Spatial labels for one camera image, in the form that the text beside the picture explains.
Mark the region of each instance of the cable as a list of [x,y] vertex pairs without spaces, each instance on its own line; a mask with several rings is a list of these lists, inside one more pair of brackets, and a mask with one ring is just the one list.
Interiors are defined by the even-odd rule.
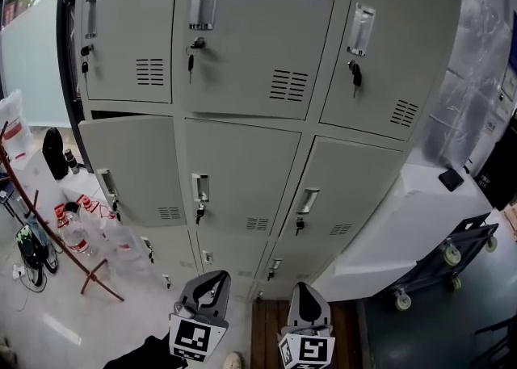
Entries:
[[[19,273],[19,279],[20,279],[20,281],[22,279],[21,273]],[[26,293],[26,295],[25,295],[25,301],[23,302],[23,307],[22,308],[17,308],[16,309],[17,312],[22,312],[25,309],[25,306],[27,304],[27,299],[29,298],[29,288],[27,288],[27,291],[25,293]]]
[[[22,259],[23,259],[23,264],[25,265],[25,271],[27,272],[27,278],[28,280],[34,284],[34,280],[31,279],[29,277],[29,270],[34,270],[32,267],[30,267],[27,262],[25,261],[25,257],[22,256]],[[28,288],[30,291],[33,291],[34,293],[41,293],[46,287],[47,287],[47,276],[46,274],[44,273],[44,270],[43,270],[43,265],[41,265],[41,273],[42,273],[42,279],[44,280],[43,281],[43,286],[39,289],[39,290],[34,290],[33,288],[30,288],[27,284],[25,284],[22,280],[22,274],[20,272],[18,272],[19,274],[19,279],[20,281],[22,282],[22,284]]]
[[52,243],[50,240],[48,240],[48,243],[52,246],[54,253],[56,254],[63,254],[63,250],[57,251],[56,247],[54,247],[54,243]]
[[[28,276],[28,269],[25,267],[25,270],[27,270],[27,278],[29,279],[29,281],[34,284],[34,282],[32,282],[32,279]],[[23,282],[23,279],[22,279],[22,273],[21,272],[18,272],[19,274],[19,281],[22,282],[22,285],[24,285],[28,290],[34,292],[34,293],[41,293],[46,287],[47,287],[47,276],[46,274],[43,272],[43,270],[41,271],[43,273],[43,286],[41,287],[40,290],[34,290],[33,288],[30,288],[27,284],[25,284]]]

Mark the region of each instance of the black cloth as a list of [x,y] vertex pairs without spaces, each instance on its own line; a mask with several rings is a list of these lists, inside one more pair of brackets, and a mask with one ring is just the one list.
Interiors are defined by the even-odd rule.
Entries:
[[55,179],[62,179],[68,174],[68,164],[63,155],[63,139],[57,128],[48,129],[41,152]]
[[169,351],[169,334],[162,340],[149,336],[138,349],[107,363],[104,369],[184,369],[187,361]]

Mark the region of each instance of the locker door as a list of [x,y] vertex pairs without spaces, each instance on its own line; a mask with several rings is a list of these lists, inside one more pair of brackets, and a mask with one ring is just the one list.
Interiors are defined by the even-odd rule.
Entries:
[[170,103],[174,0],[81,0],[80,6],[79,40],[95,46],[88,99]]
[[226,270],[232,278],[253,280],[264,250],[266,241],[256,238],[233,238],[224,234],[197,233],[203,271]]
[[314,241],[282,238],[276,243],[260,279],[264,283],[307,281],[338,252],[339,247],[336,245],[321,245]]
[[[321,121],[408,140],[440,77],[437,72],[450,48],[448,35],[452,21],[457,23],[459,3],[352,0]],[[349,47],[364,56],[348,52]],[[362,73],[356,92],[350,61]]]
[[[183,105],[195,112],[304,119],[333,3],[216,0],[212,30],[183,24],[177,50]],[[206,48],[195,56],[189,83],[185,49],[197,37],[206,39]]]
[[[317,136],[283,237],[343,247],[397,177],[404,154]],[[296,219],[304,228],[296,236]]]
[[187,227],[132,226],[132,229],[151,244],[157,274],[168,275],[179,290],[198,276]]
[[278,280],[272,280],[267,283],[260,282],[251,294],[250,300],[256,300],[257,298],[264,300],[290,300],[296,283],[298,282]]
[[186,135],[193,207],[206,206],[198,230],[268,236],[301,135],[190,119]]
[[171,117],[130,116],[79,124],[106,201],[143,226],[186,224]]

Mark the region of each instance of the plastic wrap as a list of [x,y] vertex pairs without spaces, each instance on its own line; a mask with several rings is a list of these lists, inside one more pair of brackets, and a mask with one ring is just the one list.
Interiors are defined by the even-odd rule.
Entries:
[[22,110],[22,92],[15,90],[0,101],[0,128],[8,123],[2,143],[11,160],[29,155],[33,150],[31,130]]
[[460,170],[478,142],[506,69],[511,31],[485,0],[462,0],[448,71],[414,152]]

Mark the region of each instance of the wheeled cart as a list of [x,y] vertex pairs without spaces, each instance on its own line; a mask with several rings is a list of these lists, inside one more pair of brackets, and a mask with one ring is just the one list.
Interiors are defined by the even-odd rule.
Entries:
[[409,292],[445,282],[453,290],[461,289],[460,273],[477,256],[483,246],[493,252],[498,245],[494,237],[499,224],[486,224],[490,213],[461,221],[454,231],[431,251],[415,268],[394,284],[384,289],[380,296],[394,296],[395,307],[405,311],[411,307]]

